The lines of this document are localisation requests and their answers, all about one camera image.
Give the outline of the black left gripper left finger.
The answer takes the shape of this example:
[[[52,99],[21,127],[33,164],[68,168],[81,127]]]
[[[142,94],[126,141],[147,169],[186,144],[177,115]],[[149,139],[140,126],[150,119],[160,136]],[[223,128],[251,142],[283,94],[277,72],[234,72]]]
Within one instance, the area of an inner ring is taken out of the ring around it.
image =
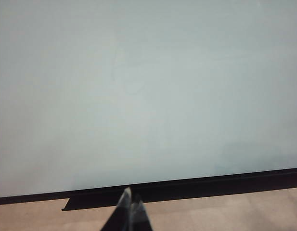
[[[113,213],[101,228],[101,231],[128,231],[131,202],[132,193],[130,187],[128,187],[123,191]]]

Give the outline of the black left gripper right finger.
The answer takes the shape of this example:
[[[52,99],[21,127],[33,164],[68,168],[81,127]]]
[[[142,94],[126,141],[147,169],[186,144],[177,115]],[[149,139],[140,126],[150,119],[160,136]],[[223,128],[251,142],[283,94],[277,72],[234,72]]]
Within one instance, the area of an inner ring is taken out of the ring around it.
[[[131,204],[129,230],[153,231],[146,208],[139,194],[135,196],[135,200]]]

